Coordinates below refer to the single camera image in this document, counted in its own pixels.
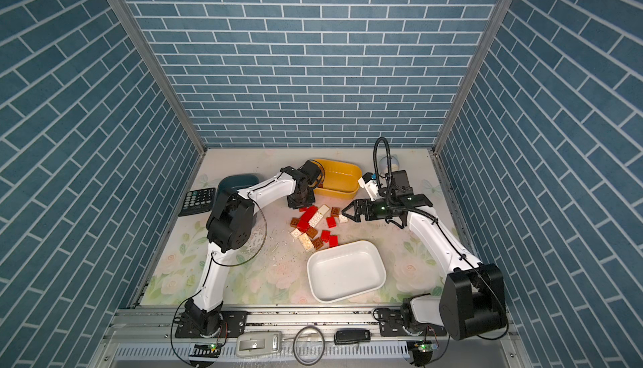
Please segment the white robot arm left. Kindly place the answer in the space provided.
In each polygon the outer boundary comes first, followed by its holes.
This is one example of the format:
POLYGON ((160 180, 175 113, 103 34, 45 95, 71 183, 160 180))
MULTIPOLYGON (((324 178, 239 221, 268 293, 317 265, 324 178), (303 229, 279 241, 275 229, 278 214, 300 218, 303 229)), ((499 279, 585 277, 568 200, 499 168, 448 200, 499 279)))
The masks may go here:
POLYGON ((357 182, 331 165, 329 160, 307 160, 299 167, 283 167, 267 180, 245 187, 218 191, 206 223, 208 248, 204 272, 196 293, 185 302, 184 314, 205 321, 217 317, 223 307, 224 290, 237 251, 251 237, 256 216, 266 219, 266 207, 284 200, 289 208, 309 208, 316 200, 315 191, 336 190, 340 178, 357 182))

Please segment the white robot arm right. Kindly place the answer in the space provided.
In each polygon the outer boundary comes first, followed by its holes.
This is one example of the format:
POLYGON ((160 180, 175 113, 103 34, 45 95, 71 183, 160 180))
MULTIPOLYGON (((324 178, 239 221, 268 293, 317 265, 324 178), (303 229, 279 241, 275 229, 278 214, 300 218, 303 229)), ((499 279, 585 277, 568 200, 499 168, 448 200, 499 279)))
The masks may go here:
POLYGON ((456 341, 482 338, 499 329, 508 332, 501 270, 493 263, 483 263, 448 232, 425 195, 358 199, 344 207, 342 215, 353 222, 383 220, 410 229, 442 268, 440 296, 425 294, 403 302, 400 312, 407 329, 437 325, 456 341))

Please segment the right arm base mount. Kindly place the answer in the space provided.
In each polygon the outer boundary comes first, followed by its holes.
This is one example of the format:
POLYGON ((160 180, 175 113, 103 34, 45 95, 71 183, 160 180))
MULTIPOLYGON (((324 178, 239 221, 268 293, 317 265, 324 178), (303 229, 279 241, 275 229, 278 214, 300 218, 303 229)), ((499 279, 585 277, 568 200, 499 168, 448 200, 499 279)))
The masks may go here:
POLYGON ((372 310, 371 315, 376 321, 379 334, 382 337, 447 336, 446 329, 443 326, 417 323, 412 321, 410 316, 404 315, 399 309, 378 307, 372 310))

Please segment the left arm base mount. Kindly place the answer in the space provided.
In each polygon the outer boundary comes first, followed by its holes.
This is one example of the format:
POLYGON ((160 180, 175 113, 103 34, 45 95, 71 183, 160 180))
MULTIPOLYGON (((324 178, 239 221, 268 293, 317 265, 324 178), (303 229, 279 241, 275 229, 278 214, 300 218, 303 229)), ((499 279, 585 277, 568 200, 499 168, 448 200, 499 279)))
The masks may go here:
POLYGON ((173 320, 174 336, 179 339, 237 338, 244 334, 246 311, 214 311, 211 314, 182 312, 173 320))

